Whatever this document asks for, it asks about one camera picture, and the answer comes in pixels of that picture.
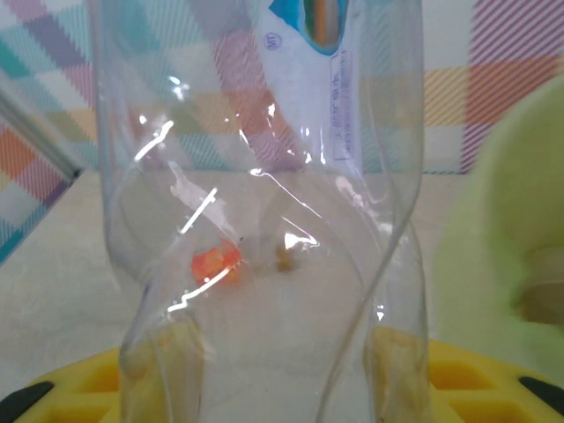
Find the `yellow tray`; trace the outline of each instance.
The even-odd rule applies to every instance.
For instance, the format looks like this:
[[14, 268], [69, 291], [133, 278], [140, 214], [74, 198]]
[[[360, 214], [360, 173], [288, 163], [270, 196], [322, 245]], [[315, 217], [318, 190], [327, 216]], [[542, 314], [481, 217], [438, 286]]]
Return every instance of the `yellow tray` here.
[[[33, 381], [32, 385], [49, 381], [54, 387], [15, 422], [117, 423], [117, 354], [117, 350], [104, 352]], [[429, 374], [435, 422], [564, 422], [564, 391], [548, 387], [553, 400], [560, 399], [559, 404], [548, 405], [520, 382], [524, 377], [541, 385], [546, 381], [520, 367], [432, 341]]]

